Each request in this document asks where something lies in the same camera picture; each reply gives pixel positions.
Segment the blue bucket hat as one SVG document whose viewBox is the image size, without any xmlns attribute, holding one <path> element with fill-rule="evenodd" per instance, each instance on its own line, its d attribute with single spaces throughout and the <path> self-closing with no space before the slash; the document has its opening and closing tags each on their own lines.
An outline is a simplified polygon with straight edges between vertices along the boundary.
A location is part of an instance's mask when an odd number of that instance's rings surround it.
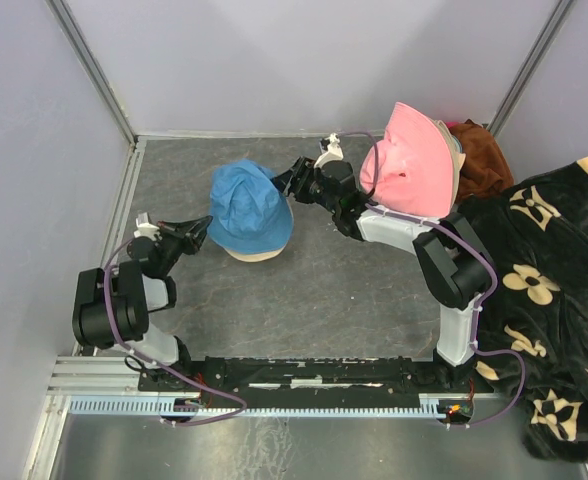
<svg viewBox="0 0 588 480">
<path fill-rule="evenodd" d="M 208 226 L 211 240 L 227 251 L 259 255 L 283 249 L 294 219 L 275 174 L 249 159 L 223 165 L 212 175 Z"/>
</svg>

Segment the beige bucket hat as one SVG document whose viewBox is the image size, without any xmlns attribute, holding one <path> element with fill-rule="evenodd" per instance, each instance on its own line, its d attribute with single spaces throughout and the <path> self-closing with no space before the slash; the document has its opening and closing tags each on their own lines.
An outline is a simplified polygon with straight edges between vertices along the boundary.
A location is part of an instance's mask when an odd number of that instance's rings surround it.
<svg viewBox="0 0 588 480">
<path fill-rule="evenodd" d="M 263 262 L 263 261 L 273 259 L 273 258 L 279 256 L 283 252 L 283 250 L 284 250 L 284 247 L 281 247 L 276 250 L 271 250 L 271 251 L 262 252 L 262 253 L 245 254 L 245 253 L 240 253 L 240 252 L 225 248 L 225 252 L 228 255 L 230 255 L 232 258 L 234 258 L 238 261 L 245 262 L 245 263 L 258 263 L 258 262 Z"/>
</svg>

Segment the pink bucket hat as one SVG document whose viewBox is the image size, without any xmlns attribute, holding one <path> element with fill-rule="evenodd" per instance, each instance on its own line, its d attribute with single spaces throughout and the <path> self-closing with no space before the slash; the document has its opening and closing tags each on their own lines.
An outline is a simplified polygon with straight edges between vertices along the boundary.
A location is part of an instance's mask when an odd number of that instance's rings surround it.
<svg viewBox="0 0 588 480">
<path fill-rule="evenodd" d="M 453 165 L 443 137 L 433 119 L 401 102 L 368 152 L 359 180 L 375 202 L 397 212 L 442 218 L 454 205 Z"/>
</svg>

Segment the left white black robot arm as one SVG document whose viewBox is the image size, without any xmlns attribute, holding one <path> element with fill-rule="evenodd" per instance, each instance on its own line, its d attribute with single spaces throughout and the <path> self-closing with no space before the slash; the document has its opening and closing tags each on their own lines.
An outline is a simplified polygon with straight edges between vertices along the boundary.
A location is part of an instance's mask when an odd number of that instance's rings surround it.
<svg viewBox="0 0 588 480">
<path fill-rule="evenodd" d="M 175 307 L 170 272 L 183 256 L 197 254 L 212 221 L 209 215 L 183 222 L 136 218 L 133 237 L 103 268 L 79 273 L 72 329 L 82 347 L 120 351 L 125 366 L 160 390 L 196 384 L 195 366 L 183 341 L 156 327 L 153 313 Z"/>
</svg>

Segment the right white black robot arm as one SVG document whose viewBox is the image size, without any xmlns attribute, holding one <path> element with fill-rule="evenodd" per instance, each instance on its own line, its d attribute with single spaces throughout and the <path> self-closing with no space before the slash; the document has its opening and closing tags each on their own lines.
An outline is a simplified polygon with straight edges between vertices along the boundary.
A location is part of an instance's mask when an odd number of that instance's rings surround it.
<svg viewBox="0 0 588 480">
<path fill-rule="evenodd" d="M 456 212 L 433 220 L 379 205 L 360 190 L 352 166 L 342 160 L 318 168 L 301 157 L 272 183 L 299 203 L 323 207 L 344 236 L 416 256 L 428 290 L 440 304 L 430 368 L 434 382 L 446 391 L 465 384 L 477 354 L 481 306 L 497 286 L 491 256 L 470 223 Z"/>
</svg>

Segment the beige pink stacked hats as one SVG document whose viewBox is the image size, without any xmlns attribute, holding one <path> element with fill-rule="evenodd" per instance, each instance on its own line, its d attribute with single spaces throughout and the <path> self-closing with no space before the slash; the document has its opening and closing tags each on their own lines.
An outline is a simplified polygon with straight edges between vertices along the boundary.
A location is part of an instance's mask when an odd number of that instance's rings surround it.
<svg viewBox="0 0 588 480">
<path fill-rule="evenodd" d="M 463 152 L 460 141 L 450 132 L 449 128 L 442 120 L 433 120 L 434 125 L 443 137 L 453 165 L 453 186 L 452 186 L 452 204 L 456 203 L 456 198 L 460 185 L 460 172 L 466 160 L 466 154 Z"/>
</svg>

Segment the brown cloth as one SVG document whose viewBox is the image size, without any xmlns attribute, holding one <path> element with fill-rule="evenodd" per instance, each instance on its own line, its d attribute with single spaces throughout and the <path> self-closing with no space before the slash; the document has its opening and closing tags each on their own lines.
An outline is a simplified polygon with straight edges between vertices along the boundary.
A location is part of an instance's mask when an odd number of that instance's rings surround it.
<svg viewBox="0 0 588 480">
<path fill-rule="evenodd" d="M 494 136 L 468 119 L 449 127 L 466 155 L 460 170 L 456 202 L 475 196 L 490 198 L 514 185 L 511 169 Z"/>
</svg>

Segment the black floral blanket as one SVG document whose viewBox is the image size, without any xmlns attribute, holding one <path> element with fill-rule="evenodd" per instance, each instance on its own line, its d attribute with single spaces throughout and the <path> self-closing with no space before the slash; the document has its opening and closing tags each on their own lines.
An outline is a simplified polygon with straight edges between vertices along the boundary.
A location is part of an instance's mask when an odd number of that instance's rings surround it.
<svg viewBox="0 0 588 480">
<path fill-rule="evenodd" d="M 478 373 L 517 398 L 532 456 L 588 463 L 588 157 L 459 210 L 498 278 Z"/>
</svg>

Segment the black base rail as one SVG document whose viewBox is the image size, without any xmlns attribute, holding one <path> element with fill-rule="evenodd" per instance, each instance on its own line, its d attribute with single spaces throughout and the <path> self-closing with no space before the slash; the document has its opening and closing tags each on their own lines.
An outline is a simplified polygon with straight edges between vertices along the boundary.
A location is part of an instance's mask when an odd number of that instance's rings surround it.
<svg viewBox="0 0 588 480">
<path fill-rule="evenodd" d="M 459 377 L 440 363 L 403 357 L 378 359 L 256 359 L 208 357 L 191 364 L 192 386 L 165 372 L 141 373 L 138 390 L 146 393 L 195 393 L 204 406 L 390 406 L 410 396 L 470 400 L 478 382 L 467 368 Z"/>
</svg>

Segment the left aluminium corner post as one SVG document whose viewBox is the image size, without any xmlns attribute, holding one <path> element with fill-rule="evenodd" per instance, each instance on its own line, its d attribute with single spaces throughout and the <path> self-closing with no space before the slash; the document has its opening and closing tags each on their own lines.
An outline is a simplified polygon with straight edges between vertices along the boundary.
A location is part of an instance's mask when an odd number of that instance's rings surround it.
<svg viewBox="0 0 588 480">
<path fill-rule="evenodd" d="M 129 144 L 135 145 L 138 135 L 127 119 L 123 108 L 120 106 L 113 88 L 110 86 L 110 82 L 99 61 L 93 54 L 68 2 L 63 0 L 46 0 L 45 3 L 58 22 L 77 59 L 88 75 L 100 100 L 108 109 L 120 133 Z"/>
</svg>

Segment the aluminium corner post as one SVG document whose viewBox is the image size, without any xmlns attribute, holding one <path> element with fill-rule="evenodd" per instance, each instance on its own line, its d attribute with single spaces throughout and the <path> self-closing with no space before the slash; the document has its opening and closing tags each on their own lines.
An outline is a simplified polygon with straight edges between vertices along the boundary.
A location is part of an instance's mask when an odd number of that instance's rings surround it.
<svg viewBox="0 0 588 480">
<path fill-rule="evenodd" d="M 520 98 L 545 58 L 564 23 L 570 16 L 575 4 L 575 0 L 559 0 L 555 2 L 551 13 L 547 17 L 532 47 L 519 67 L 513 81 L 492 117 L 492 120 L 487 125 L 488 131 L 495 138 L 498 137 L 515 110 Z"/>
<path fill-rule="evenodd" d="M 58 22 L 77 59 L 88 75 L 100 100 L 108 109 L 120 133 L 129 144 L 135 145 L 138 135 L 127 119 L 123 108 L 120 106 L 113 88 L 110 86 L 110 82 L 99 61 L 93 54 L 68 2 L 63 0 L 46 0 L 45 3 Z"/>
</svg>

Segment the right aluminium corner post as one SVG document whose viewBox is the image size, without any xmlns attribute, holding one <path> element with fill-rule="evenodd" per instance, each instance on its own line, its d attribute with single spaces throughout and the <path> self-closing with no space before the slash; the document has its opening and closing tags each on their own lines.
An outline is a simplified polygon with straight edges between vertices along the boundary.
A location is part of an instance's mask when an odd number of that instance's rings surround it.
<svg viewBox="0 0 588 480">
<path fill-rule="evenodd" d="M 532 47 L 519 67 L 513 81 L 492 117 L 492 120 L 487 125 L 488 131 L 495 138 L 498 137 L 515 110 L 520 98 L 545 58 L 564 23 L 570 16 L 575 4 L 575 0 L 559 0 L 555 2 L 551 13 L 547 17 Z"/>
</svg>

